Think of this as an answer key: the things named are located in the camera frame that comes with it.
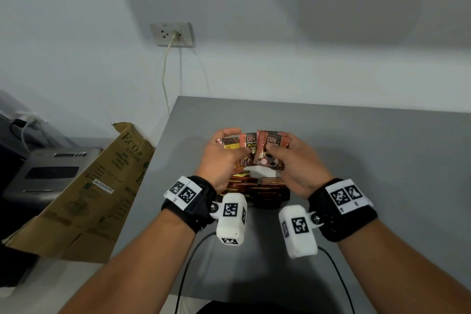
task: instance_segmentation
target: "person's left hand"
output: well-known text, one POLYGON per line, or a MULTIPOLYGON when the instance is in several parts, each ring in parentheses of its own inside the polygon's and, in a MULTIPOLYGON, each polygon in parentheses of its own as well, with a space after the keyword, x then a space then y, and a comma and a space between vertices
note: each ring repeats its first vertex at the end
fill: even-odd
POLYGON ((215 188, 218 195, 229 184, 236 161, 249 155, 250 148, 224 149, 221 144, 216 143, 216 139, 239 133, 240 128, 225 128, 215 132, 208 145, 206 145, 200 167, 195 172, 195 175, 207 180, 215 188))

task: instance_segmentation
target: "qr code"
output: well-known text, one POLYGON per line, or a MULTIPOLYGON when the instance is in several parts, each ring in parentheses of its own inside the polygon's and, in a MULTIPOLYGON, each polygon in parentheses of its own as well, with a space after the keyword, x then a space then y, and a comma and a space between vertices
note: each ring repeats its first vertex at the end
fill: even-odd
POLYGON ((283 229, 283 235, 285 236, 285 238, 288 237, 290 233, 288 232, 288 225, 286 224, 286 221, 282 222, 281 228, 283 229))
POLYGON ((224 204, 224 212, 222 216, 237 216, 237 206, 238 204, 224 204))
POLYGON ((180 199, 185 201, 187 204, 190 203, 191 200, 196 196, 196 192, 191 190, 188 186, 183 189, 183 191, 178 196, 180 199))
POLYGON ((295 234, 305 234, 309 232, 308 224, 304 217, 292 218, 291 222, 293 224, 295 234))
POLYGON ((238 245, 237 241, 233 238, 221 238, 221 240, 227 245, 238 245))
POLYGON ((360 190, 358 190, 355 185, 345 186, 345 190, 349 193, 352 200, 363 197, 360 190))
POLYGON ((185 184, 177 181, 174 185, 170 188, 170 191, 173 192, 175 195, 185 186, 185 184))
POLYGON ((350 201, 350 198, 348 197, 344 189, 339 189, 337 191, 334 191, 330 194, 330 196, 332 196, 337 206, 343 205, 350 201))

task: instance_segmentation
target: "wristband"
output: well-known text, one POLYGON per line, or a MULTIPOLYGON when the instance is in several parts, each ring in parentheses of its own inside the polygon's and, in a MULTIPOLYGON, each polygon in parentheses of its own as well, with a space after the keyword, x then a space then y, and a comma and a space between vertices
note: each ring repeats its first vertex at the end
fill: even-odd
POLYGON ((195 233, 215 221, 209 215, 209 209, 216 200, 216 190, 202 177, 181 176, 164 197, 162 210, 172 211, 195 233))
POLYGON ((323 236, 338 242, 378 217, 371 201, 352 180, 333 179, 308 199, 309 212, 315 211, 323 236))

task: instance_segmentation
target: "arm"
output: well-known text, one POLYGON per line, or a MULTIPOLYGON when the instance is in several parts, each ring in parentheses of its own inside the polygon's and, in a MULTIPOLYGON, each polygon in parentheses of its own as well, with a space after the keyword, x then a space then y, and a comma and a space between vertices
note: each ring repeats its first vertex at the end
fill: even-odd
POLYGON ((379 313, 466 313, 471 293, 376 219, 340 251, 379 313))
MULTIPOLYGON (((195 173, 218 194, 226 189, 234 163, 247 156, 250 149, 226 150, 216 139, 239 133, 239 128, 216 132, 195 173)), ((180 217, 162 210, 143 233, 75 293, 59 314, 158 313, 194 239, 195 232, 180 217)))
MULTIPOLYGON (((290 148, 267 144, 267 150, 283 160, 286 185, 308 199, 334 179, 309 145, 296 136, 290 148)), ((428 261, 376 219, 338 242, 345 259, 381 314, 465 313, 471 293, 428 261)))

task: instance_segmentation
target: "gray table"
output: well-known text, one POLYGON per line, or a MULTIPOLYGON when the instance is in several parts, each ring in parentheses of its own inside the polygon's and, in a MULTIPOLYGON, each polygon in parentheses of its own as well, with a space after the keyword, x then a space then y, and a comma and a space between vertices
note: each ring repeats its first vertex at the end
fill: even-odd
MULTIPOLYGON (((471 114, 462 113, 179 97, 115 254, 152 221, 162 194, 180 175, 193 173, 207 139, 224 127, 298 135, 318 150, 333 174, 355 181, 394 232, 471 288, 471 114)), ((290 204, 296 203, 308 207, 292 195, 290 204)), ((250 208, 239 247, 207 240, 192 260, 183 295, 349 313, 325 254, 287 257, 277 213, 250 208)), ((357 313, 373 313, 337 246, 318 230, 315 236, 336 261, 357 313)))

